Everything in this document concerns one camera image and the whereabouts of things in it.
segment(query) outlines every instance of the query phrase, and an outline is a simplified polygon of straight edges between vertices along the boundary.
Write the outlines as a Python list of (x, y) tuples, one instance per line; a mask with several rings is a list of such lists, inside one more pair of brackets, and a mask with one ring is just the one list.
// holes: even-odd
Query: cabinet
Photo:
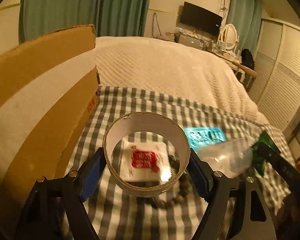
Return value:
[(190, 37), (190, 36), (184, 35), (183, 33), (180, 33), (177, 36), (176, 42), (183, 44), (185, 46), (188, 46), (188, 47), (195, 48), (195, 49), (202, 49), (199, 47), (200, 40), (198, 38)]
[(263, 19), (255, 71), (259, 77), (249, 96), (270, 124), (283, 131), (300, 105), (300, 28)]

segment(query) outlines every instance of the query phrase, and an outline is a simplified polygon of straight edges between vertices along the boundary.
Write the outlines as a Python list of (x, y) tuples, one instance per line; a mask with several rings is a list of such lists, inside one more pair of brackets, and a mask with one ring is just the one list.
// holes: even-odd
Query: white quilted bedspread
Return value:
[(95, 60), (101, 85), (173, 95), (268, 123), (232, 69), (211, 53), (157, 39), (99, 37)]

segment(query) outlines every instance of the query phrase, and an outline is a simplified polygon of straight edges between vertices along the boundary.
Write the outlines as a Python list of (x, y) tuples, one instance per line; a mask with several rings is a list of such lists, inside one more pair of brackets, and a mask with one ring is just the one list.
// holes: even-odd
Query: oval mirror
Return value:
[(237, 39), (238, 36), (236, 28), (232, 24), (227, 24), (220, 33), (220, 40), (226, 43), (226, 49), (233, 49)]

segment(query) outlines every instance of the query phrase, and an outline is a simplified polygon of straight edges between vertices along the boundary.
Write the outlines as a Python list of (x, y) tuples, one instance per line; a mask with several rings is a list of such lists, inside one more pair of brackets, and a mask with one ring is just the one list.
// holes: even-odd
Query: tape roll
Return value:
[[(172, 143), (178, 153), (180, 161), (179, 172), (165, 184), (147, 188), (132, 186), (120, 178), (119, 174), (114, 170), (111, 164), (111, 155), (115, 145), (123, 137), (141, 131), (162, 135)], [(103, 146), (107, 165), (111, 175), (114, 176), (117, 185), (129, 194), (139, 197), (160, 195), (171, 188), (185, 171), (190, 157), (189, 142), (180, 126), (163, 115), (150, 112), (133, 112), (123, 115), (114, 121), (106, 131), (103, 139)]]

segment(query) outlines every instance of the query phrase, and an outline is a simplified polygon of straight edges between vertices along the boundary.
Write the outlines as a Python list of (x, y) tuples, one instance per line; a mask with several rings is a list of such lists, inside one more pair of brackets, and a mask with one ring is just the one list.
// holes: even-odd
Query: green packet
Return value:
[(269, 147), (271, 147), (276, 153), (280, 153), (280, 150), (278, 147), (275, 145), (271, 137), (267, 134), (266, 131), (263, 131), (260, 134), (259, 140), (257, 143), (251, 146), (252, 148), (252, 154), (253, 154), (253, 159), (252, 159), (252, 165), (258, 172), (260, 176), (264, 176), (265, 174), (265, 163), (266, 159), (258, 155), (258, 143), (263, 142)]

